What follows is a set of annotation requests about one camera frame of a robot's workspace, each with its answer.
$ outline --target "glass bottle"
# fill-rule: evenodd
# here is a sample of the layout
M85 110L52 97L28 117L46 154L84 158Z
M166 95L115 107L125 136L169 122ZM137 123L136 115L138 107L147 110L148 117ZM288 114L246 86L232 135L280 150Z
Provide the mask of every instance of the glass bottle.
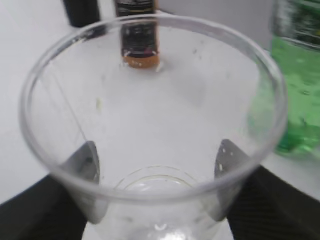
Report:
M288 91L288 124L277 146L285 156L320 143L320 0L277 0L271 54Z

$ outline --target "clear plastic cup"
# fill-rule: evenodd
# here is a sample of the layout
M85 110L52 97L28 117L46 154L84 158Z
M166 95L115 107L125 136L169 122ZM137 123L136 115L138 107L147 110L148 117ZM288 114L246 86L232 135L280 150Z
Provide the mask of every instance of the clear plastic cup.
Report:
M160 63L128 66L122 27L155 21ZM172 15L70 34L35 65L20 106L27 144L103 240L212 239L286 121L284 80L263 49Z

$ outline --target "white wall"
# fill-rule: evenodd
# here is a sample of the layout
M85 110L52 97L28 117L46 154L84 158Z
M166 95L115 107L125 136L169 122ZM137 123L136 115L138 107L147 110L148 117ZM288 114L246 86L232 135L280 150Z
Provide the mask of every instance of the white wall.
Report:
M265 49L274 0L158 0L159 8L177 15L208 19L234 28Z

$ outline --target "bottle label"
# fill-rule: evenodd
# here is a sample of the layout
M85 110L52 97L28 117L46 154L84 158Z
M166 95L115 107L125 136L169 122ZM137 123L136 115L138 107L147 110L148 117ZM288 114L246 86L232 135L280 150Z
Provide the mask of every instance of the bottle label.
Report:
M293 14L295 39L320 46L320 2L302 0Z
M274 12L277 36L320 46L320 0L280 0Z
M155 14L155 0L116 0L118 17ZM122 56L137 59L158 54L157 23L128 23L121 29Z

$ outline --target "dark bottle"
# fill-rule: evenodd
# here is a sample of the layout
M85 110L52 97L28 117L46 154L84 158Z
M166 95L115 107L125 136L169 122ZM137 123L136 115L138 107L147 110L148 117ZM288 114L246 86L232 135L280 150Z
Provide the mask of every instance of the dark bottle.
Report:
M116 16L155 14L155 0L114 0ZM159 63L156 21L127 23L121 29L121 54L129 66L150 68Z
M63 0L70 25L82 28L101 20L98 0Z

